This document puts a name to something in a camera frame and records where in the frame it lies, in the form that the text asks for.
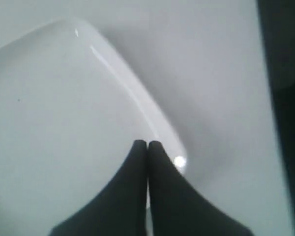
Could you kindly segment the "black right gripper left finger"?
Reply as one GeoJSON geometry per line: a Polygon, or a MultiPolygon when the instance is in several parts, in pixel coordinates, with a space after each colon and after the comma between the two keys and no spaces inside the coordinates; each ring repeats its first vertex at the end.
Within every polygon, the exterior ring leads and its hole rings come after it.
{"type": "Polygon", "coordinates": [[[53,236],[145,236],[147,144],[135,140],[115,176],[86,206],[55,226],[53,236]]]}

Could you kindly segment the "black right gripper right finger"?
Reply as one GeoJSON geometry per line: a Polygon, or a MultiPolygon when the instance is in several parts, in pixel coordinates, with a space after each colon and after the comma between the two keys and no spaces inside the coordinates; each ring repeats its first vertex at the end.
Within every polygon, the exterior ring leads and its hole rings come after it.
{"type": "Polygon", "coordinates": [[[162,144],[148,145],[148,181],[153,233],[156,236],[251,236],[188,183],[162,144]]]}

